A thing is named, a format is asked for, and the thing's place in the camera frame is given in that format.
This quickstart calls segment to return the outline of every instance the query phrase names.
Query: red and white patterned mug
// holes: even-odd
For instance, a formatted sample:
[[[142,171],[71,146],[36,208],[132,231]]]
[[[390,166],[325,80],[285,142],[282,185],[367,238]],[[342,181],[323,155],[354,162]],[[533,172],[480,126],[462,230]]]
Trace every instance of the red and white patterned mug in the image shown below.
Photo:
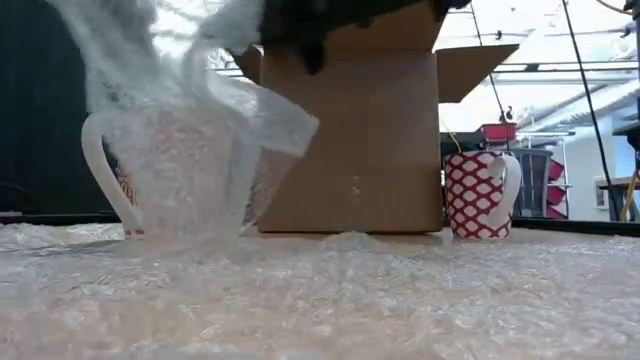
[[[504,239],[520,190],[522,169],[501,151],[471,151],[444,158],[447,215],[458,238]]]

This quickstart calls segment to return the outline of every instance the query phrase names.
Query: mug handle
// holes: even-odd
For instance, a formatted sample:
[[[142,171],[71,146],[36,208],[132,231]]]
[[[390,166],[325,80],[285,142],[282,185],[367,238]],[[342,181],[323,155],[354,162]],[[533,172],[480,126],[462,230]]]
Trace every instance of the mug handle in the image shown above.
[[[487,225],[500,226],[509,221],[509,216],[516,202],[522,181],[522,169],[518,160],[511,155],[503,155],[491,161],[488,166],[489,174],[498,179],[504,175],[502,199],[498,207],[487,216]]]
[[[102,144],[104,129],[100,120],[98,115],[91,114],[82,126],[84,158],[100,189],[120,217],[125,234],[139,234],[143,229],[142,212],[131,204],[111,171]]]

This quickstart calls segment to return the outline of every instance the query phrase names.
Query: bubble wrap sheet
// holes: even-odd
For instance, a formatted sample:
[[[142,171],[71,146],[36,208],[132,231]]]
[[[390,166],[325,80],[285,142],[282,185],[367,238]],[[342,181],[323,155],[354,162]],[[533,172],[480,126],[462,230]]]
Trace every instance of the bubble wrap sheet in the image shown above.
[[[640,242],[0,228],[2,359],[640,359]]]

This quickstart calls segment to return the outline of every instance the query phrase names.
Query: plastic wrap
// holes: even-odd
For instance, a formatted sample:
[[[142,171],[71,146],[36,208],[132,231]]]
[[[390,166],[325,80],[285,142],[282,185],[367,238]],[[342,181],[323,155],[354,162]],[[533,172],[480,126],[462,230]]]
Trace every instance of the plastic wrap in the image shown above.
[[[0,358],[640,358],[637,239],[351,233],[145,260],[153,242],[103,241],[121,231],[0,228]]]
[[[49,1],[86,63],[100,124],[87,138],[106,138],[144,208],[145,232],[184,245],[251,224],[318,125],[276,93],[207,71],[216,51],[258,41],[262,1]],[[96,178],[114,204],[104,174]]]

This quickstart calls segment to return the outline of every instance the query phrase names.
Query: box flap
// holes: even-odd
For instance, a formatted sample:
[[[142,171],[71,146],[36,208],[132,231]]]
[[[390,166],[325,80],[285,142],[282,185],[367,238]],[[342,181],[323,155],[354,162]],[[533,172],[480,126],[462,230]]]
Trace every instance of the box flap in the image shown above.
[[[431,50],[442,23],[434,21],[431,2],[421,1],[390,14],[378,16],[371,27],[345,26],[329,34],[329,52]]]
[[[462,101],[518,45],[476,46],[436,51],[440,103]]]

